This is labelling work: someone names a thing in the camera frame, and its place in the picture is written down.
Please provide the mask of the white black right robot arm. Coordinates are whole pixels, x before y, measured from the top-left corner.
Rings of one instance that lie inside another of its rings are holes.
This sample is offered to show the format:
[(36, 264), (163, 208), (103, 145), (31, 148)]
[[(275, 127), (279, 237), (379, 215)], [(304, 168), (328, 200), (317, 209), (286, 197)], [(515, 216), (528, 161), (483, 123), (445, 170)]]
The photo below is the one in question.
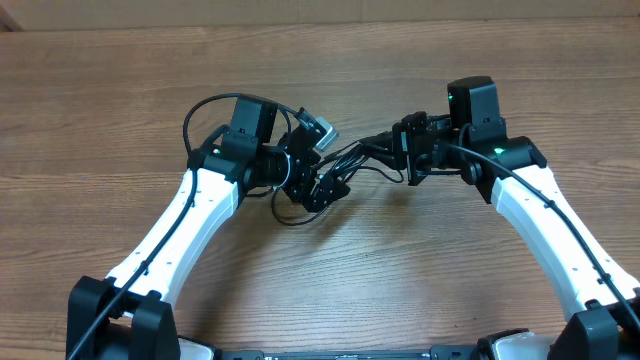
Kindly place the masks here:
[(447, 86), (449, 111), (405, 116), (363, 140), (367, 155), (404, 170), (410, 185), (458, 175), (516, 230), (559, 299), (557, 336), (528, 329), (485, 336), (470, 359), (636, 359), (639, 282), (604, 250), (563, 196), (546, 158), (527, 137), (509, 137), (489, 76)]

